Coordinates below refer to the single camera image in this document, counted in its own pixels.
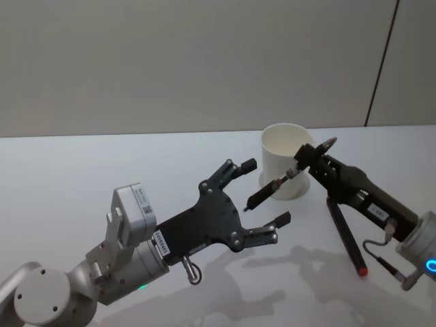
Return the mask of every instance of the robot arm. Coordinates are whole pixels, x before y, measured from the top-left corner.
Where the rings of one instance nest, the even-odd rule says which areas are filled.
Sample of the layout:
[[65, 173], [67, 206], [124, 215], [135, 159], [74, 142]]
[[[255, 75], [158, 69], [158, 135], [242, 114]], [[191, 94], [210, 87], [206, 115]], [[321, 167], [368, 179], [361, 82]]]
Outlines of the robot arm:
[[277, 243], [276, 228], [290, 222], [285, 213], [263, 227], [244, 229], [223, 189], [256, 169], [251, 159], [238, 167], [227, 160], [199, 184], [200, 197], [190, 209], [157, 225], [140, 184], [115, 189], [107, 214], [105, 239], [69, 273], [25, 264], [0, 284], [0, 326], [83, 327], [104, 305], [130, 294], [169, 272], [180, 261], [188, 280], [201, 281], [190, 257], [213, 243], [239, 252]]
[[[297, 161], [296, 168], [288, 170], [284, 176], [251, 196], [246, 209], [255, 208], [276, 192], [281, 184], [309, 168], [309, 174], [324, 186], [329, 198], [355, 208], [377, 226], [385, 229], [384, 243], [366, 240], [364, 248], [401, 282], [404, 290], [413, 287], [423, 274], [436, 281], [436, 214], [427, 212], [418, 218], [415, 213], [374, 185], [361, 169], [347, 166], [326, 155], [326, 151], [336, 140], [332, 138], [316, 148], [310, 144], [301, 146], [294, 156]], [[401, 242], [396, 251], [416, 267], [416, 271], [410, 276], [402, 275], [366, 247], [367, 243], [384, 246], [392, 237]]]

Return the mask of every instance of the gray wall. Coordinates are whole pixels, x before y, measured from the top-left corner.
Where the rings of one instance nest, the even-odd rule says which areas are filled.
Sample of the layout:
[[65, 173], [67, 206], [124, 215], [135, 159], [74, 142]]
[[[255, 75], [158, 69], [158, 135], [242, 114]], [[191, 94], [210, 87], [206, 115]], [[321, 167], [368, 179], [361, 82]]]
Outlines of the gray wall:
[[364, 124], [394, 0], [1, 0], [0, 136]]
[[369, 125], [436, 124], [436, 1], [401, 0]]

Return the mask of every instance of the marker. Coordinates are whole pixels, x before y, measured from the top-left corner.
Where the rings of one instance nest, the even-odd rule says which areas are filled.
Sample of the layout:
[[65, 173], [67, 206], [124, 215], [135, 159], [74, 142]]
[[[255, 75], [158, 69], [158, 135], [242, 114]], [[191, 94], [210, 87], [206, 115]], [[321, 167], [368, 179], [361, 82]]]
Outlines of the marker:
[[342, 242], [345, 245], [345, 249], [348, 252], [350, 260], [353, 262], [354, 268], [359, 276], [365, 277], [368, 275], [368, 268], [363, 260], [362, 253], [359, 250], [359, 246], [353, 237], [352, 231], [349, 230], [347, 222], [342, 215], [342, 211], [338, 204], [332, 199], [327, 198], [327, 207], [332, 215], [336, 229], [341, 236]]
[[[250, 196], [247, 200], [247, 206], [245, 207], [244, 211], [253, 210], [259, 204], [263, 203], [263, 201], [265, 201], [272, 194], [277, 192], [280, 189], [280, 186], [284, 182], [286, 182], [289, 179], [293, 179], [298, 174], [300, 174], [303, 170], [309, 167], [314, 161], [317, 161], [319, 158], [321, 158], [324, 155], [324, 153], [326, 153], [327, 150], [331, 148], [336, 141], [337, 138], [330, 138], [327, 141], [318, 145], [315, 149], [310, 144], [302, 145], [298, 150], [297, 154], [295, 154], [295, 158], [297, 158], [299, 153], [301, 153], [301, 157], [302, 157], [301, 158], [302, 161], [297, 163], [296, 169], [291, 168], [287, 170], [282, 177], [279, 177], [269, 182], [263, 188], [261, 188], [261, 190], [257, 191], [252, 196]], [[307, 147], [309, 147], [309, 155], [307, 154], [307, 150], [305, 151]]]

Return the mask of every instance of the robot end effector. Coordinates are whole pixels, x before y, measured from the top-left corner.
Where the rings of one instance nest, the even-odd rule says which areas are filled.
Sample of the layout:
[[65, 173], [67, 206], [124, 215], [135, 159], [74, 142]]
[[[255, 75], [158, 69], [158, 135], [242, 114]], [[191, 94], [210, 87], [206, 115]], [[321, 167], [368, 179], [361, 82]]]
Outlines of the robot end effector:
[[141, 185], [116, 189], [105, 240], [86, 256], [99, 302], [108, 305], [166, 274], [168, 266], [179, 262], [189, 282], [198, 284], [201, 271], [190, 256], [213, 243], [225, 244], [234, 252], [277, 243], [276, 228], [290, 222], [289, 213], [246, 230], [235, 205], [223, 192], [233, 179], [256, 168], [255, 159], [240, 167], [227, 160], [199, 184], [200, 197], [194, 206], [159, 225]]
[[[366, 240], [364, 248], [401, 282], [404, 290], [412, 288], [423, 274], [436, 281], [436, 214], [429, 211], [418, 218], [415, 213], [374, 185], [361, 169], [347, 166], [326, 155], [336, 141], [336, 138], [331, 138], [316, 148], [310, 144], [302, 145], [294, 156], [296, 167], [253, 194], [247, 201], [246, 210], [257, 207], [274, 194], [281, 184], [309, 168], [309, 174], [327, 190], [329, 198], [338, 204], [355, 208], [386, 231], [385, 243]], [[365, 246], [366, 243], [384, 246], [391, 238], [400, 242], [396, 251], [416, 267], [411, 275], [402, 275]]]

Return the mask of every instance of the black cable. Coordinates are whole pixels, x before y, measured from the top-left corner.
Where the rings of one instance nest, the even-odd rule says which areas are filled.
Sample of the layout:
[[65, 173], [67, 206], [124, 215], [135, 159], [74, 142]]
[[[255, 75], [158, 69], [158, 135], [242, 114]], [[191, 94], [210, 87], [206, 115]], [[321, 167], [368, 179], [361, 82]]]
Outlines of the black cable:
[[384, 242], [376, 242], [374, 240], [364, 240], [362, 243], [363, 249], [374, 259], [377, 260], [379, 264], [381, 264], [392, 276], [394, 276], [398, 281], [403, 282], [404, 275], [398, 271], [393, 265], [391, 265], [389, 262], [387, 262], [382, 257], [379, 257], [378, 255], [375, 255], [372, 251], [370, 251], [367, 247], [367, 244], [373, 244], [377, 245], [378, 247], [384, 247], [389, 243], [389, 240], [386, 240]]
[[367, 247], [367, 244], [374, 244], [377, 245], [378, 247], [384, 247], [385, 245], [387, 245], [389, 243], [389, 241], [385, 241], [385, 242], [376, 242], [374, 240], [364, 240], [362, 243], [363, 249], [374, 259], [378, 259], [379, 256], [375, 255], [372, 251], [370, 251]]
[[201, 269], [200, 269], [196, 264], [194, 264], [193, 262], [192, 262], [191, 264], [192, 264], [192, 266], [193, 266], [195, 269], [197, 269], [197, 272], [198, 272], [198, 280], [197, 280], [197, 281], [191, 281], [191, 280], [189, 280], [189, 282], [190, 282], [192, 285], [198, 285], [198, 284], [200, 284], [200, 282], [202, 281], [203, 274], [202, 274]]

